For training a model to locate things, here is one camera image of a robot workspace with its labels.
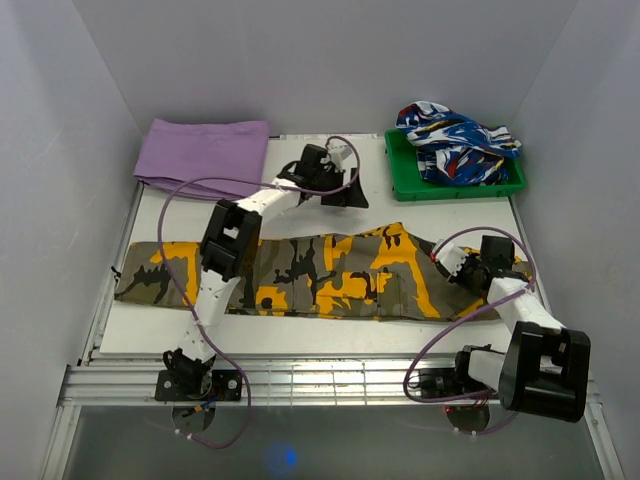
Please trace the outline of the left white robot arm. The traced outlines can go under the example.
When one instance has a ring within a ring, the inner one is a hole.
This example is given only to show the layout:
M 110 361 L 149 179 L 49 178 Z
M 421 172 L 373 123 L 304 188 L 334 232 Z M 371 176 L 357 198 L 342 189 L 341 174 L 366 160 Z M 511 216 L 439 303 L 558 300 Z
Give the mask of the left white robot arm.
M 163 353 L 166 373 L 182 395 L 197 400 L 212 391 L 210 371 L 222 352 L 209 332 L 222 319 L 241 277 L 253 268 L 261 227 L 313 196 L 324 205 L 366 208 L 360 167 L 356 147 L 334 135 L 324 146 L 306 145 L 298 160 L 285 165 L 274 180 L 262 183 L 256 193 L 216 203 L 200 242 L 196 300 L 177 287 L 193 323 L 178 347 Z

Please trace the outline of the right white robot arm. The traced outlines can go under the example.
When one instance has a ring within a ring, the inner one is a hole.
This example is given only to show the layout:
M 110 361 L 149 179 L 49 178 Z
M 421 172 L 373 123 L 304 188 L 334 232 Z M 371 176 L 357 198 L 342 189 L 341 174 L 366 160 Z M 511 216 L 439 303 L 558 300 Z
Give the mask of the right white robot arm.
M 466 346 L 457 353 L 454 390 L 474 397 L 488 387 L 507 410 L 579 421 L 587 400 L 591 341 L 543 307 L 529 286 L 533 275 L 516 268 L 513 241 L 485 235 L 478 253 L 443 244 L 435 261 L 449 282 L 490 304 L 511 332 L 504 353 L 490 346 Z

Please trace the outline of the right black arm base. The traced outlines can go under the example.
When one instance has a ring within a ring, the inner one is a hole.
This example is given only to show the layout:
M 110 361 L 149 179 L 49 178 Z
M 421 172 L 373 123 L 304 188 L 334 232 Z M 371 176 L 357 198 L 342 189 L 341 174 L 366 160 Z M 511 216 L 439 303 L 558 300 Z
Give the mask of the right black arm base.
M 483 400 L 496 396 L 492 389 L 454 368 L 420 369 L 418 387 L 422 399 Z

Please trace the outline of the camouflage cargo trousers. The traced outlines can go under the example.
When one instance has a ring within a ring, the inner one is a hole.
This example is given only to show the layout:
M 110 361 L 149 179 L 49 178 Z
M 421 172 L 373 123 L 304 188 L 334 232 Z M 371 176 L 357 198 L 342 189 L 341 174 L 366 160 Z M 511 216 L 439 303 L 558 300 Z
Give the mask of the camouflage cargo trousers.
M 226 313 L 355 320 L 453 321 L 486 301 L 450 283 L 430 258 L 432 242 L 392 223 L 363 233 L 259 241 L 256 260 L 233 289 Z M 117 279 L 115 300 L 186 309 L 196 300 L 199 244 L 137 242 Z M 532 274 L 516 256 L 516 268 Z

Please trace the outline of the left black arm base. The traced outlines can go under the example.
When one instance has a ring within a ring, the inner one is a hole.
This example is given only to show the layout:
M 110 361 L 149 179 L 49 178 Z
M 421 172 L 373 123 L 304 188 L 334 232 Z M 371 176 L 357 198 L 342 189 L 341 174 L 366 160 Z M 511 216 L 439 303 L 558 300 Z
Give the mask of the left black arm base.
M 157 377 L 153 398 L 159 402 L 239 401 L 242 383 L 236 370 L 212 370 L 194 382 L 163 370 Z

